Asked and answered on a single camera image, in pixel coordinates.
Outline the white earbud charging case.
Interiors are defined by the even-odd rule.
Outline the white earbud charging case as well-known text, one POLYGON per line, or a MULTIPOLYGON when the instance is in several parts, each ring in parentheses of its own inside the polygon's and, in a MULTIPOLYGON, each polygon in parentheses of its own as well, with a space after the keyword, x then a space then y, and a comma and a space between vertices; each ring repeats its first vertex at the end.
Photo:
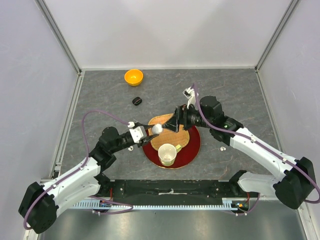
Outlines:
POLYGON ((152 128, 151 131, 154 135, 159 135, 163 132, 163 127, 161 123, 155 124, 152 128))

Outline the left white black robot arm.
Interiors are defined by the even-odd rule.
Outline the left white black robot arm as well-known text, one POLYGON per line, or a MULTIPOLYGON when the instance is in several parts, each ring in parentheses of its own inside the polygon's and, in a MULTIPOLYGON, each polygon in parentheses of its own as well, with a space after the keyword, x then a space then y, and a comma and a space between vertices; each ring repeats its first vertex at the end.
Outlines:
POLYGON ((160 123, 130 122, 123 134, 115 127, 106 127, 94 149, 78 165, 53 180, 33 182, 27 187, 18 209, 24 228, 43 233, 59 215, 82 199, 96 194, 106 196, 110 185, 103 172, 115 162, 114 154, 134 145, 142 147, 162 132, 160 123))

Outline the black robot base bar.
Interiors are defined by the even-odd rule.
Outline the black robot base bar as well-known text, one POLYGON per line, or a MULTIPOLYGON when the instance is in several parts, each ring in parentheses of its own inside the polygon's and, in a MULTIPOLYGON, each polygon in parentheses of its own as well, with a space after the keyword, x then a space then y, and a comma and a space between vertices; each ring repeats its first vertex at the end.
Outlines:
POLYGON ((136 195, 204 195, 214 198, 240 197, 245 192, 236 182, 219 180, 139 180, 116 179, 102 184, 98 196, 124 198, 136 195))

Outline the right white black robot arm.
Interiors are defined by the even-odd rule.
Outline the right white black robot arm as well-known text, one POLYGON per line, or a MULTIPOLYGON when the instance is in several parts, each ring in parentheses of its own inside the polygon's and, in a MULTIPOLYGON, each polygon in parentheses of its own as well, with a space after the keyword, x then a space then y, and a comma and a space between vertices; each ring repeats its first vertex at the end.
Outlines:
POLYGON ((256 192, 276 197, 296 210, 303 202, 309 202, 308 196, 313 190, 320 190, 313 163, 308 158, 296 159, 260 140, 240 122, 226 116, 222 104, 214 96, 176 107, 172 117, 162 126, 175 133, 180 127, 184 130, 207 128, 214 139, 241 151, 270 172, 270 175, 261 175, 238 171, 229 184, 229 191, 235 197, 256 192))

